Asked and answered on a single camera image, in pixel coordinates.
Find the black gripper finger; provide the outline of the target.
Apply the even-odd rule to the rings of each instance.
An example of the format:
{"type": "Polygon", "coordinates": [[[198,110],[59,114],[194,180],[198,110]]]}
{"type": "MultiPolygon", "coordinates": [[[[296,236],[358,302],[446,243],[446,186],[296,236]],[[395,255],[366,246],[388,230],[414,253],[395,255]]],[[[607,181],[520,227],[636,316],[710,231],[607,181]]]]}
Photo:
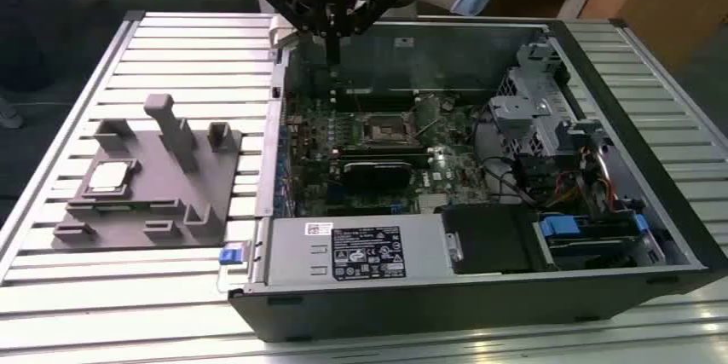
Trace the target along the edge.
{"type": "Polygon", "coordinates": [[[315,35],[322,39],[327,65],[335,66],[335,33],[328,15],[328,5],[323,9],[315,9],[306,6],[300,0],[266,1],[300,32],[315,35]]]}
{"type": "Polygon", "coordinates": [[[342,61],[342,39],[362,34],[383,17],[399,0],[370,0],[335,5],[335,65],[342,61]]]}

